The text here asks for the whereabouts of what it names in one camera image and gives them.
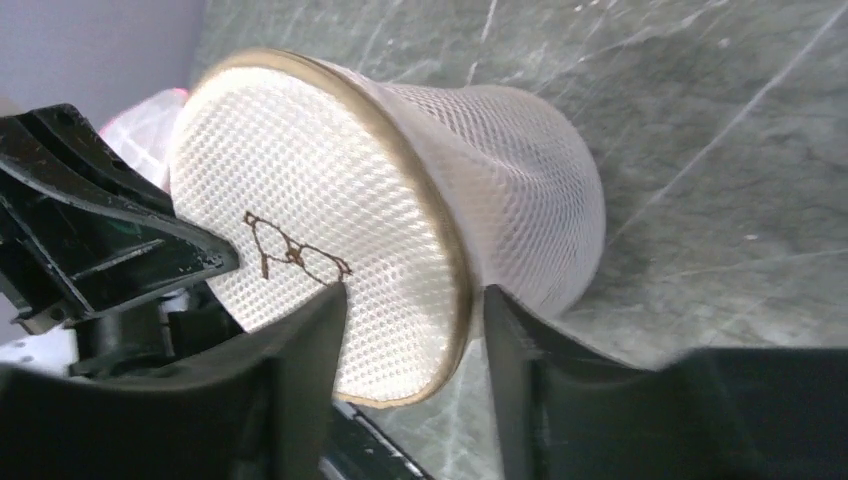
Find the brown drawing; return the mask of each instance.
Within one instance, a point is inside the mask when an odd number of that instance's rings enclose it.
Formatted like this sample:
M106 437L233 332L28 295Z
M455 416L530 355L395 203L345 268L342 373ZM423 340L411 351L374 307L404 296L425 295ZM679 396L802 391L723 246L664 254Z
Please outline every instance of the brown drawing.
M313 247L308 243L298 242L297 240L286 235L282 230L280 230L280 227L272 224L267 220L257 217L249 211L244 213L244 223L246 223L253 230L253 240L256 243L256 248L259 250L259 255L261 257L262 278L264 278L265 280L268 280L270 278L269 263L270 260L273 260L282 264L297 265L309 276L309 278L315 280L321 285L328 286L331 282L327 282L318 278L315 273L309 270L309 265L307 265L307 261L306 259L304 259L304 253L309 252L314 252L320 255L321 257L330 260L336 265L336 268L338 268L338 275L336 277L337 281L341 282L345 279L346 276L353 275L353 270L350 269L350 266L347 264L346 261L342 260L339 257L330 255L329 253L319 248ZM283 242L285 242L286 246L286 252L283 258L270 255L262 247L262 242L259 241L259 234L257 233L257 227L259 225L265 225L267 227L270 227L280 234L280 237L283 239Z

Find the white mesh fabric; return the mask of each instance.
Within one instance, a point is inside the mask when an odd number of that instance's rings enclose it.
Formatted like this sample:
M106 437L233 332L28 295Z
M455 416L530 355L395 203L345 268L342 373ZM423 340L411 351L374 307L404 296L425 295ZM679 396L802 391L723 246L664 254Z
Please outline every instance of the white mesh fabric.
M503 285L542 317L571 306L598 267L606 221L597 167L574 127L512 88L384 88L479 152L460 157L465 165L424 158L450 179L461 226L474 230L483 284Z
M175 208L239 250L239 271L210 285L249 331L322 286L296 268L261 278L246 211L278 258L290 247L285 232L350 261L343 397L402 405L449 379L462 353L453 347L466 341L461 324L471 321L457 300L462 271L477 279L472 293L500 283L543 316L586 288L603 246L602 189L574 128L543 101L499 87L380 85L333 67L389 115L388 131L376 116L345 107L344 97L362 92L298 80L289 71L297 62L273 53L245 55L249 65L216 69L177 123L169 153ZM413 153L386 148L393 135ZM403 168L416 154L425 169L417 176ZM438 208L422 185L438 188L453 221L432 215ZM465 270L446 226L470 259ZM327 258L309 261L324 283L338 267Z

